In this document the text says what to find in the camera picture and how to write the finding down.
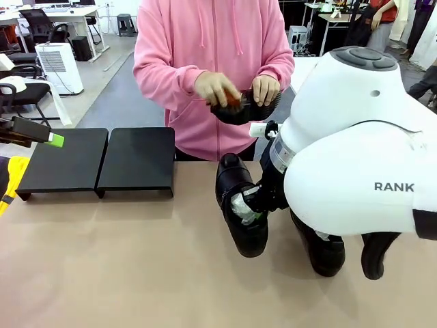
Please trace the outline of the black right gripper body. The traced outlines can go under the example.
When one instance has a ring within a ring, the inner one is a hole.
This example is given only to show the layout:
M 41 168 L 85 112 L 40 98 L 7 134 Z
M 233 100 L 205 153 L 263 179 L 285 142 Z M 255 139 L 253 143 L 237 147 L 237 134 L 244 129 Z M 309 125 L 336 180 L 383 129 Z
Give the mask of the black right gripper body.
M 273 140 L 271 139 L 264 149 L 260 159 L 260 165 L 262 168 L 260 185 L 262 187 L 262 193 L 264 195 L 267 209 L 269 209 L 269 204 L 272 200 L 286 200 L 283 189 L 285 174 L 281 173 L 270 159 L 270 151 L 273 149 L 272 145 Z

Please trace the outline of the person's left hand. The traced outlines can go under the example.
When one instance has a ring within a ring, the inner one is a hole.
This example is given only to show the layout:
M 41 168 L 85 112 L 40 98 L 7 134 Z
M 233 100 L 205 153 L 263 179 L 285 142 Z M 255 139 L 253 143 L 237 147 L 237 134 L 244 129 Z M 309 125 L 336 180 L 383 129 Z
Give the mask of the person's left hand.
M 256 104 L 268 106 L 280 91 L 280 83 L 268 75 L 259 75 L 252 82 L 253 99 Z

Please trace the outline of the person's right hand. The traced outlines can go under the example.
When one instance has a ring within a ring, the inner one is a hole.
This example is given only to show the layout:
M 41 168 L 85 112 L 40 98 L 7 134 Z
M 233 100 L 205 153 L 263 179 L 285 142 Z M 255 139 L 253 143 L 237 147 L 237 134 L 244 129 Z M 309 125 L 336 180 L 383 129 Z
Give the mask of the person's right hand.
M 227 96 L 231 96 L 234 100 L 241 99 L 241 92 L 224 74 L 219 72 L 202 72 L 195 80 L 194 90 L 210 105 L 220 104 L 226 107 Z

